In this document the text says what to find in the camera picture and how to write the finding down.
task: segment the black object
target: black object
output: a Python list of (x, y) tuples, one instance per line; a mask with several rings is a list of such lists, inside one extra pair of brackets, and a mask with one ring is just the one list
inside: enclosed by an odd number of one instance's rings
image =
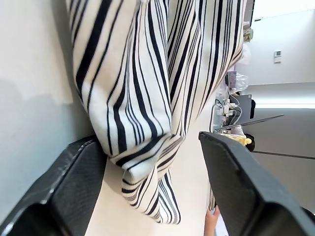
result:
[(258, 123), (262, 123), (262, 122), (265, 122), (265, 121), (268, 121), (268, 120), (271, 120), (274, 118), (278, 118), (278, 117), (283, 117), (283, 116), (284, 116), (284, 114), (273, 116), (273, 117), (268, 117), (268, 118), (263, 118), (263, 119), (256, 119), (256, 120), (252, 120), (252, 121), (248, 121), (248, 122), (244, 122), (244, 123), (227, 125), (227, 126), (223, 126), (221, 128), (217, 128), (217, 129), (215, 129), (215, 131), (227, 130), (227, 129), (231, 129), (231, 128), (234, 128), (234, 127), (239, 126), (239, 125), (246, 126), (246, 125), (251, 125), (251, 124), (258, 124)]
[(83, 236), (106, 166), (96, 137), (70, 144), (0, 226), (1, 236)]
[(199, 139), (230, 236), (315, 236), (315, 224), (245, 147), (209, 132)]
[(254, 118), (254, 115), (255, 115), (255, 107), (256, 107), (256, 102), (255, 102), (254, 100), (252, 100), (250, 119), (253, 119), (253, 118)]

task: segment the fabric fold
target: fabric fold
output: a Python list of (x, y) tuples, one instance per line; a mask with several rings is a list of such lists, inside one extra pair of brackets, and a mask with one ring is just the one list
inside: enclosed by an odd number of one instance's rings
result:
[(82, 103), (104, 152), (125, 171), (123, 197), (158, 223), (181, 221), (170, 166), (242, 54), (245, 4), (67, 0)]

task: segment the yellow object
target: yellow object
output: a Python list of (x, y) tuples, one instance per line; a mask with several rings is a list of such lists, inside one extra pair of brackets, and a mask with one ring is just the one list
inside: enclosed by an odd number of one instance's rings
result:
[(247, 144), (252, 143), (252, 140), (248, 139), (245, 135), (237, 135), (237, 134), (221, 134), (221, 135), (226, 136), (230, 139), (233, 139), (239, 142), (243, 146), (246, 146)]

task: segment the white wall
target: white wall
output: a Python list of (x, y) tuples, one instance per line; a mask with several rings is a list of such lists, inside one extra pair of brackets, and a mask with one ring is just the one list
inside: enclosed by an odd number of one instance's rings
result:
[(251, 94), (259, 104), (315, 104), (315, 82), (252, 85), (242, 94)]
[(66, 145), (92, 129), (72, 81), (64, 0), (0, 1), (0, 32), (1, 222)]
[(314, 0), (256, 0), (253, 19), (315, 9)]
[[(250, 85), (315, 82), (314, 10), (262, 19), (252, 29), (247, 43), (252, 59), (249, 65), (236, 64)], [(276, 50), (283, 55), (279, 64), (273, 62)]]

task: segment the finger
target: finger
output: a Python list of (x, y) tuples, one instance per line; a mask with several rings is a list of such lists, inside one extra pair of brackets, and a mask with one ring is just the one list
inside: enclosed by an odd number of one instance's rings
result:
[(207, 209), (207, 212), (206, 212), (206, 218), (209, 218), (209, 217), (211, 217), (211, 211), (209, 210), (209, 209)]
[(217, 217), (220, 215), (220, 209), (219, 209), (218, 205), (216, 206), (216, 211), (213, 215), (217, 216)]

